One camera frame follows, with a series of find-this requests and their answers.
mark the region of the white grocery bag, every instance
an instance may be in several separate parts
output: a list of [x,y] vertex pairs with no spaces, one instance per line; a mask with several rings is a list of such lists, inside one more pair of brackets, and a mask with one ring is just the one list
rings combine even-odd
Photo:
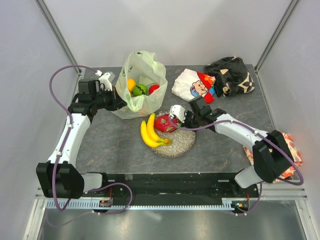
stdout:
[[[136,84],[144,84],[147,89],[159,84],[150,95],[132,96],[128,90],[128,79],[134,79]],[[158,110],[165,97],[168,81],[166,67],[157,61],[155,53],[135,51],[124,63],[115,88],[119,96],[127,103],[117,111],[113,111],[121,119],[144,117]]]

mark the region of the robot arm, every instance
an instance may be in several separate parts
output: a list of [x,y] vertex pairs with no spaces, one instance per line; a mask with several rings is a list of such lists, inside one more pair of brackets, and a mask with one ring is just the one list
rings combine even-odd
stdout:
[[[108,77],[104,74],[99,80],[80,81],[78,83],[79,93],[74,96],[71,105],[68,107],[72,122],[70,122],[68,116],[60,140],[52,155],[47,162],[39,163],[36,168],[36,174],[45,197],[53,197],[53,169],[58,155],[60,155],[60,158],[55,175],[55,188],[58,198],[78,199],[83,192],[98,189],[102,186],[102,174],[80,174],[75,166],[82,139],[97,111],[100,109],[116,111],[126,106],[126,103],[119,97],[116,88],[112,87],[108,81]],[[64,143],[70,127],[72,129]]]
[[[283,155],[257,136],[257,133],[259,133],[269,139],[293,160],[288,145],[279,131],[274,130],[269,133],[250,127],[235,120],[230,114],[219,108],[212,110],[203,97],[196,97],[189,104],[192,111],[188,111],[180,105],[174,105],[170,109],[170,116],[177,117],[182,122],[182,126],[187,128],[198,128],[226,120],[208,127],[208,129],[226,135],[252,151],[254,165],[243,169],[234,178],[241,188],[245,189],[259,182],[272,183],[291,166]],[[233,121],[240,123],[242,126],[234,124]],[[254,130],[254,133],[243,126],[250,127]]]

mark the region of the gray floor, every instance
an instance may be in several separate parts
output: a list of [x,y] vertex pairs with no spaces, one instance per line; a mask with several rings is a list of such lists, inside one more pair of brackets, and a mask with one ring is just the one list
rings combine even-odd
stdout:
[[[85,211],[50,210],[49,219],[58,225]],[[248,216],[238,217],[202,210],[90,214],[64,227],[43,222],[42,230],[44,240],[306,240],[294,202],[260,202]]]
[[[160,110],[169,110],[180,104],[190,109],[186,101],[173,95],[171,88],[175,79],[185,69],[202,72],[203,66],[166,66],[168,87]],[[211,108],[227,111],[234,118],[252,127],[272,130],[268,110],[252,65],[247,68],[255,82],[255,90],[235,97],[220,97]],[[121,67],[100,68],[112,71],[117,80]],[[86,71],[84,79],[97,79],[92,71]],[[242,146],[234,140],[210,130],[197,132],[193,148],[178,158],[163,158],[155,155],[140,136],[142,120],[135,118],[122,120],[113,113],[100,110],[86,132],[80,146],[76,168],[80,173],[217,173],[238,172],[249,166]]]

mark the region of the strawberry toy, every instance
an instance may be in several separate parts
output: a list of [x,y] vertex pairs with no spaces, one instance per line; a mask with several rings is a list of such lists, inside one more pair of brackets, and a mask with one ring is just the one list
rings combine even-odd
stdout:
[[[172,119],[172,122],[175,125],[180,125],[179,120],[174,118]],[[172,133],[177,128],[172,126],[172,124],[169,121],[169,114],[161,115],[154,121],[154,128],[159,130],[163,133]]]

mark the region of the folded cloth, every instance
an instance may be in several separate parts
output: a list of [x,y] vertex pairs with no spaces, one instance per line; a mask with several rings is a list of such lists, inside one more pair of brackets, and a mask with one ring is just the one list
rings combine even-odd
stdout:
[[210,104],[215,100],[215,80],[215,77],[186,68],[174,81],[172,93],[185,101],[202,96]]
[[218,97],[247,94],[255,89],[254,81],[240,57],[222,58],[205,66],[203,72],[215,77],[214,89]]
[[[291,155],[293,157],[295,165],[297,165],[297,167],[300,168],[300,166],[302,165],[302,160],[301,160],[300,153],[296,149],[295,144],[292,141],[291,137],[288,134],[284,133],[284,132],[282,132],[282,135],[283,135],[283,137],[285,139],[286,144],[289,147],[289,150],[291,152]],[[248,157],[251,165],[253,165],[254,164],[254,155],[253,155],[253,153],[245,146],[243,146],[243,149],[244,149],[245,154]],[[286,178],[288,178],[290,176],[293,176],[295,171],[296,171],[295,168],[293,166],[291,166],[284,173],[282,173],[279,176],[279,178],[286,179]]]

